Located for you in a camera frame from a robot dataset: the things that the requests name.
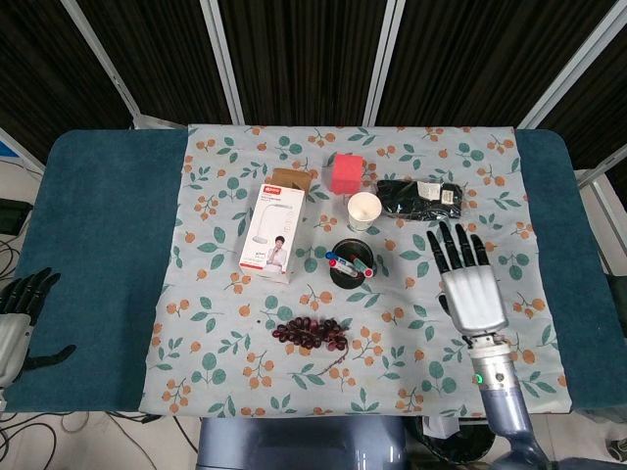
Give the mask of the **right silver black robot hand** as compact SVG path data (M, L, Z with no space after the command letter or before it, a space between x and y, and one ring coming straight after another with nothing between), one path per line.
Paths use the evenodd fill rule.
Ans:
M506 309L482 240L441 221L440 236L427 232L443 283L439 301L466 338L496 334L508 327Z

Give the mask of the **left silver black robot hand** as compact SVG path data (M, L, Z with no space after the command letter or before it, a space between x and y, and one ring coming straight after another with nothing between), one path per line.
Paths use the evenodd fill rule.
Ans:
M50 290L60 273L46 267L16 278L1 289L1 390L12 386L25 371L50 367L67 360L76 345L42 356L30 356L29 345Z

